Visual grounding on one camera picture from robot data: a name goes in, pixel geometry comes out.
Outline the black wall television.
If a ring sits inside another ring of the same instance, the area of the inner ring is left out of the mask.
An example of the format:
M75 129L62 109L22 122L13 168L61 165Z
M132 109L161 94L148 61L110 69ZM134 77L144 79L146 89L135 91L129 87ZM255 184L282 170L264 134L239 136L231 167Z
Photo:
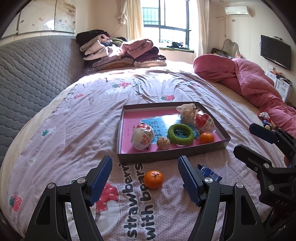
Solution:
M292 50L291 46L276 38L261 35L260 55L277 65L291 70Z

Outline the red white snack ball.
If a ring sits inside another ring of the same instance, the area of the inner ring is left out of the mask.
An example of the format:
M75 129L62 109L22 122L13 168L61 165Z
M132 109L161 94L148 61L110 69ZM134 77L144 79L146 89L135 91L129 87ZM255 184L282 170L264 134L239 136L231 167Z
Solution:
M137 150L146 150L154 139L154 129L146 123L139 123L132 132L131 144Z

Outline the cream curtain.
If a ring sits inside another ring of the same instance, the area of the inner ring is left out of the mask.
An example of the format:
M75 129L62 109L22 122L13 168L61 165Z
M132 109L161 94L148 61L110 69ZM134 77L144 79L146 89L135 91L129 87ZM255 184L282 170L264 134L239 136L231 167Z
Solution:
M118 23L126 25L129 40L139 40L142 37L142 29L144 28L140 0L119 0L117 3L119 7Z

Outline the white air conditioner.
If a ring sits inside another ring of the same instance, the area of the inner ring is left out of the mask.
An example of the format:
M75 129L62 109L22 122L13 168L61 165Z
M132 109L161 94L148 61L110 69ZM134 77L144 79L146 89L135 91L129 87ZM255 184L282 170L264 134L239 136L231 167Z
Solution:
M224 9L227 16L252 16L248 6L227 6Z

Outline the orange tangerine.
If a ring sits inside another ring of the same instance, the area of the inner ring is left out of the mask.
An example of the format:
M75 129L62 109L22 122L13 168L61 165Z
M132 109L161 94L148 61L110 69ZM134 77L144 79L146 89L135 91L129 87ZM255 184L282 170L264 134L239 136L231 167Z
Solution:
M215 141L215 137L212 133L209 132L203 132L200 135L199 142L201 145L213 143Z
M148 189L159 189L162 187L164 182L163 173L157 170L151 170L144 175L144 185Z

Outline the pink strawberry bedsheet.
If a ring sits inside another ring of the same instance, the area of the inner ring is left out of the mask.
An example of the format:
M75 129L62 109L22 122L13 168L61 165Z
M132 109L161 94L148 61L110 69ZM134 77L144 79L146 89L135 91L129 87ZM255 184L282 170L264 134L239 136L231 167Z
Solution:
M25 236L31 216L46 185L67 185L85 176L105 155L113 168L102 198L91 208L105 240L187 240L199 208L183 188L178 161L123 166L117 154L122 108L130 104L197 101L210 111L230 136L225 149L190 157L222 177L222 183L241 182L262 219L271 208L259 202L256 174L236 159L233 149L243 144L283 167L279 149L250 134L257 112L241 96L211 83L184 67L132 69L98 73L67 88L66 96L42 123L29 123L30 137L17 137L24 147L16 159L4 162L1 209L12 228ZM163 173L161 188L144 185L144 175Z

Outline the small toy doll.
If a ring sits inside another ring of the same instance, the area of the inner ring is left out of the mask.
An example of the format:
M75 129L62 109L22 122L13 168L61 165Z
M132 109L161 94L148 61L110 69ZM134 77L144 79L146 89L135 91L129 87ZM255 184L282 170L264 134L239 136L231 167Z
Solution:
M261 120L263 127L267 130L275 131L277 129L277 126L272 121L271 117L267 112L260 112L257 116Z

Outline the brown walnut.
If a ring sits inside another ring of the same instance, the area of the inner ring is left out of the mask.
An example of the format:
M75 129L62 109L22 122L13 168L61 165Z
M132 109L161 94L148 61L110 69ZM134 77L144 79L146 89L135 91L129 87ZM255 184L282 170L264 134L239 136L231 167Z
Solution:
M157 139L157 147L160 150L167 150L170 147L170 140L167 137L161 136Z

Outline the blue snack packet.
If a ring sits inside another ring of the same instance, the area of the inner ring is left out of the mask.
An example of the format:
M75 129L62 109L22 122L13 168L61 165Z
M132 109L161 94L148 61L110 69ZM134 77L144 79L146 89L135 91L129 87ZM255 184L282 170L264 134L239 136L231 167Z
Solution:
M198 164L198 169L201 171L204 177L212 178L214 181L219 183L222 180L222 177L216 174L214 171L212 171L210 168Z

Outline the pile of folded clothes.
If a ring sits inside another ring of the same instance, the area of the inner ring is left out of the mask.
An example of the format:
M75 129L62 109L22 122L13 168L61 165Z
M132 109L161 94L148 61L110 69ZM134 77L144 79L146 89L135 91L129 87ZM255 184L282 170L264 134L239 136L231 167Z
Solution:
M78 33L76 42L84 55L86 72L167 65L166 57L159 54L158 47L150 39L126 42L124 38L111 39L106 31L91 30Z

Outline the red pink quilted blanket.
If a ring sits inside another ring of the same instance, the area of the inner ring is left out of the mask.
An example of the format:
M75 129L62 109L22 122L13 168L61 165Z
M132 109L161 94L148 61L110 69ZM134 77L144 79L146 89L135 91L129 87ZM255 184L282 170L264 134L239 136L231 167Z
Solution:
M205 54L193 61L194 72L204 80L220 82L267 112L275 125L295 137L295 109L286 105L274 82L254 62Z

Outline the beige mesh hair accessory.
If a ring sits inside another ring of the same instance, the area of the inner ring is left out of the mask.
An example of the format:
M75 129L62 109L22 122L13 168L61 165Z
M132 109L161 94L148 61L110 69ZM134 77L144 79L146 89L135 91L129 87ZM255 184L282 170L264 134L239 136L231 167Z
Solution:
M195 116L197 112L196 105L194 103L186 103L176 107L179 112L182 123L194 124Z

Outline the grey quilted headboard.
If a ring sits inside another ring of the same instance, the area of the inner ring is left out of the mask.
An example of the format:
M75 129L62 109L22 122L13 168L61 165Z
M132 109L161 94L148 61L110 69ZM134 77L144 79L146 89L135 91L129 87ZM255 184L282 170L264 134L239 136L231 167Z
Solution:
M1 46L1 159L23 128L84 67L74 37L41 36Z

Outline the window with dark frame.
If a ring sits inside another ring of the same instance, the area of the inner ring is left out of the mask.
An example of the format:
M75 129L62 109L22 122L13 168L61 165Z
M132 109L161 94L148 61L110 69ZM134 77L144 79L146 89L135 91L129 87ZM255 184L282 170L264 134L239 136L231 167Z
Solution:
M162 48L189 48L189 1L149 0L140 5L144 38Z

